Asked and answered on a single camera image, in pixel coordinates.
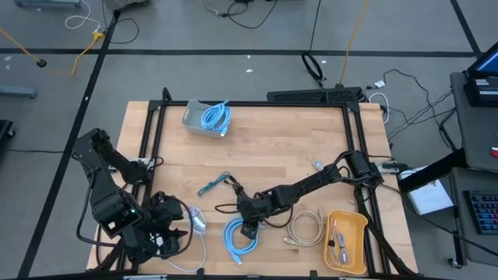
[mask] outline wooden table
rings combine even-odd
[[[124,116],[117,150],[128,158],[139,154],[140,141],[147,114],[148,102],[130,102]],[[362,103],[361,116],[369,154],[389,156],[390,150],[381,110],[377,104]],[[208,221],[205,240],[208,258],[207,275],[309,275],[316,270],[320,276],[344,275],[333,271],[323,260],[323,244],[315,247],[295,247],[283,243],[285,229],[266,226],[259,231],[259,244],[253,252],[241,256],[241,266],[233,262],[223,246],[222,234],[226,222],[233,218],[214,210],[215,205],[234,203],[236,195],[231,187],[221,183],[199,198],[197,191],[222,172],[229,171],[251,196],[279,184],[292,184],[315,173],[311,163],[319,159],[331,163],[340,152],[347,150],[342,111],[324,107],[233,107],[229,134],[223,140],[205,138],[188,133],[181,124],[184,107],[167,107],[160,143],[159,156],[164,164],[156,169],[153,194],[164,191],[177,196],[188,205],[199,207]],[[352,121],[355,147],[359,147]],[[149,138],[152,149],[153,136]],[[372,158],[381,162],[386,159]],[[397,187],[395,176],[384,176],[386,185]],[[121,185],[120,178],[115,179]],[[413,271],[417,271],[412,242],[405,220],[401,198],[383,187],[377,189],[384,235],[399,257]],[[332,184],[305,197],[295,211],[325,213],[334,209],[356,211],[352,186]],[[270,218],[272,222],[285,222],[288,213]],[[188,219],[175,222],[179,228],[188,227]],[[303,218],[297,224],[298,233],[313,236],[317,226]],[[109,241],[105,233],[102,241]],[[236,246],[245,246],[249,240],[237,231]],[[381,271],[377,241],[371,236],[376,271]],[[96,266],[95,248],[89,257],[88,268]],[[107,248],[101,248],[104,257]],[[196,268],[202,260],[202,245],[194,235],[191,246],[182,254],[169,259],[184,268]],[[139,266],[140,273],[183,274],[167,262],[153,258]]]

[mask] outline black tape line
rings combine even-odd
[[[31,48],[32,54],[81,54],[83,49]],[[301,55],[307,50],[154,50],[154,49],[111,49],[106,55]],[[0,54],[23,54],[17,48],[0,48]],[[87,54],[99,54],[89,50]],[[315,56],[343,57],[345,51],[310,51]],[[350,51],[352,57],[380,58],[473,58],[471,51]]]
[[[457,0],[450,0],[450,2],[451,5],[453,6],[454,12],[457,14],[458,21],[460,22],[461,28],[464,30],[468,43],[470,44],[470,47],[474,51],[474,56],[478,58],[479,56],[481,56],[481,50],[479,49],[477,41],[475,41],[474,35],[472,35],[472,31],[468,26],[464,13],[461,11],[460,5],[458,4]]]
[[[79,105],[78,113],[76,114],[75,121],[72,125],[71,132],[69,133],[68,141],[64,148],[64,153],[62,154],[61,161],[55,172],[54,180],[48,191],[47,199],[45,200],[44,207],[41,210],[40,218],[38,219],[37,226],[35,227],[34,233],[31,236],[30,245],[24,255],[23,263],[19,269],[17,278],[27,278],[30,275],[31,268],[35,257],[37,256],[38,249],[41,244],[45,229],[47,228],[48,220],[54,208],[55,200],[57,198],[58,192],[61,188],[62,180],[64,179],[64,174],[68,168],[72,147],[78,138],[79,129],[83,123],[85,117],[86,109],[92,97],[93,89],[95,88],[96,81],[99,77],[100,70],[102,69],[103,59],[106,56],[106,51],[109,48],[110,39],[114,32],[117,19],[119,18],[119,12],[114,12],[113,21],[110,24],[107,35],[102,43],[102,48],[99,50],[99,56],[96,59],[95,66],[93,67],[92,74],[86,86],[85,94],[83,95],[82,101]]]

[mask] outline yellow plastic tray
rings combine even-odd
[[[328,250],[328,241],[330,240],[331,228],[337,220],[335,228],[344,236],[345,249],[348,252],[349,263],[340,264],[331,259]],[[366,218],[358,213],[347,212],[343,210],[334,210],[328,214],[327,228],[324,238],[324,260],[332,269],[348,272],[354,275],[365,273],[366,266],[363,262],[363,233],[368,223]],[[338,252],[338,241],[335,241],[336,253]]]

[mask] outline gray plastic bin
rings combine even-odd
[[[185,109],[184,116],[181,118],[181,123],[190,133],[196,135],[204,135],[211,138],[223,139],[226,135],[222,136],[221,132],[202,129],[202,114],[210,107],[211,105],[200,103],[197,100],[189,100],[187,108]]]

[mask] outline yellow cable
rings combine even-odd
[[[348,50],[345,53],[344,65],[342,66],[341,80],[339,81],[339,84],[342,84],[342,80],[344,79],[345,69],[348,65],[349,51],[351,51],[352,42],[354,42],[354,40],[356,38],[356,34],[358,33],[359,26],[361,25],[361,22],[363,21],[363,18],[365,17],[365,12],[366,12],[367,7],[368,7],[368,0],[365,0],[365,4],[363,5],[363,10],[361,11],[361,15],[359,16],[358,21],[356,21],[355,29],[352,31],[351,40],[349,40],[349,46],[348,46]]]
[[[71,75],[74,75],[76,73],[76,68],[78,67],[78,62],[79,59],[89,50],[93,47],[93,45],[100,39],[103,38],[103,33],[101,32],[93,32],[93,41],[92,43],[85,49],[81,54],[78,55],[75,59],[75,65],[72,67]]]
[[[23,47],[23,45],[21,45],[19,42],[16,41],[16,39],[12,38],[12,36],[10,36],[5,30],[3,30],[1,27],[0,27],[0,33],[2,33],[5,37],[7,37],[7,39],[11,40],[19,49],[21,49],[21,51],[23,51],[27,56],[29,56],[31,59],[33,59],[36,63],[40,63],[40,59],[37,58],[36,56],[32,55],[26,48]],[[72,68],[72,71],[71,71],[71,75],[70,76],[73,76],[75,73],[76,73],[76,68],[78,67],[78,62],[79,62],[79,59],[89,50],[93,47],[93,45],[95,45],[95,43],[100,40],[101,38],[104,37],[104,34],[101,33],[101,32],[93,32],[93,41],[92,43],[87,47],[87,49],[85,49],[81,54],[78,55],[78,57],[76,57],[75,59],[75,64]],[[64,73],[60,73],[58,71],[53,71],[53,70],[49,70],[49,72],[52,74],[52,75],[56,75],[56,76],[63,76],[63,77],[67,77],[68,75],[67,74],[64,74]]]
[[[12,38],[7,32],[5,32],[1,27],[0,27],[0,33],[2,33],[7,39],[11,40],[18,48],[21,49],[27,56],[32,58],[35,62],[40,62],[40,59],[37,58],[36,56],[32,55],[27,49],[23,47],[23,45],[19,44],[16,39]]]

